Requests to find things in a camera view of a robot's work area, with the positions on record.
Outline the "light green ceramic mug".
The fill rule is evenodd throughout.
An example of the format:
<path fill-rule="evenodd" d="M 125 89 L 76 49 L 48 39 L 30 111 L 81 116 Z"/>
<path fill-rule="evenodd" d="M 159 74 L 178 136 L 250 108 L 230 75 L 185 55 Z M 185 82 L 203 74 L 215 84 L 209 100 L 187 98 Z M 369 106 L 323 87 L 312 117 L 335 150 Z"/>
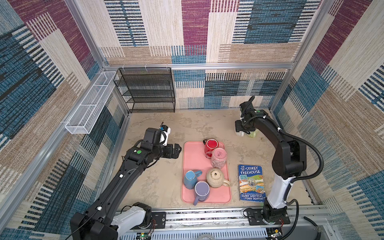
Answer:
<path fill-rule="evenodd" d="M 247 132 L 247 136 L 248 136 L 249 138 L 255 138 L 258 132 L 259 132 L 259 130 L 257 130 L 257 129 L 254 130 L 254 131 L 248 131 L 248 132 Z"/>

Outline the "red ceramic mug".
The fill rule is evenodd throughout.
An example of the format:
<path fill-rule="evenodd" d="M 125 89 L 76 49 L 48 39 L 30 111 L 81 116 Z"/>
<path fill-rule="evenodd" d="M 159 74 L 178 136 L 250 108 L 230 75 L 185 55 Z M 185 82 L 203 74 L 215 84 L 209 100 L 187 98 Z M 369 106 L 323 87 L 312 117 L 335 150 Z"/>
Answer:
<path fill-rule="evenodd" d="M 219 147 L 219 142 L 215 139 L 205 139 L 203 144 L 206 158 L 211 159 L 213 151 Z"/>

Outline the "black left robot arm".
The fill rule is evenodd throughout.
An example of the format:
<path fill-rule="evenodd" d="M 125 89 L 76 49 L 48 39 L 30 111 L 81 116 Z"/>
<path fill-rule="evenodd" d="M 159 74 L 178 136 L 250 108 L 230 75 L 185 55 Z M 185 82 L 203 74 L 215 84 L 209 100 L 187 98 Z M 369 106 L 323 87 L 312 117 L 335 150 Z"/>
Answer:
<path fill-rule="evenodd" d="M 152 221 L 152 209 L 143 203 L 116 216 L 116 211 L 138 177 L 155 165 L 160 158 L 177 159 L 182 148 L 169 144 L 171 129 L 161 125 L 158 129 L 146 129 L 144 138 L 127 150 L 122 165 L 111 182 L 81 214 L 76 213 L 70 221 L 74 240 L 117 240 L 134 227 L 147 228 Z"/>

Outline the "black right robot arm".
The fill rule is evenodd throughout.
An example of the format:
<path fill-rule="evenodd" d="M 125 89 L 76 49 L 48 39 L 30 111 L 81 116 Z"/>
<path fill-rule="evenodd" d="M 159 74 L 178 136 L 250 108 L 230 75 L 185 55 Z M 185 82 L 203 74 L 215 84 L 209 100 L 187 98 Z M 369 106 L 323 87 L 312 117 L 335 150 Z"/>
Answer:
<path fill-rule="evenodd" d="M 263 221 L 274 224 L 286 214 L 287 198 L 293 186 L 292 180 L 306 169 L 306 145 L 282 133 L 282 129 L 264 110 L 256 110 L 252 96 L 240 104 L 241 119 L 235 121 L 236 133 L 250 134 L 259 130 L 273 144 L 275 153 L 272 167 L 275 173 L 271 192 L 262 209 Z"/>

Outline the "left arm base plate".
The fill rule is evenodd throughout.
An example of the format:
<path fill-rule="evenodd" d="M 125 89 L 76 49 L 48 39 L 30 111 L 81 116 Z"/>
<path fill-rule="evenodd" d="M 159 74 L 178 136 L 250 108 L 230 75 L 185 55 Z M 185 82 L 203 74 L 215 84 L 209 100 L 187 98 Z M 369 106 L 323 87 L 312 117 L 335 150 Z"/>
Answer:
<path fill-rule="evenodd" d="M 167 213 L 166 212 L 151 212 L 146 214 L 144 218 L 145 230 L 164 229 L 166 225 Z"/>

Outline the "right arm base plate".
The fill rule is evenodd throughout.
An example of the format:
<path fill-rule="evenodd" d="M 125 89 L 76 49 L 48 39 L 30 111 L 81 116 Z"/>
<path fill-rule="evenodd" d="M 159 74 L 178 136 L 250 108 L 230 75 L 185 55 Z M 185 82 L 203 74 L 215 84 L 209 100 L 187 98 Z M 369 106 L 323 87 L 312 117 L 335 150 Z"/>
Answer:
<path fill-rule="evenodd" d="M 250 226 L 290 224 L 287 207 L 282 209 L 246 208 L 243 215 L 248 219 Z"/>

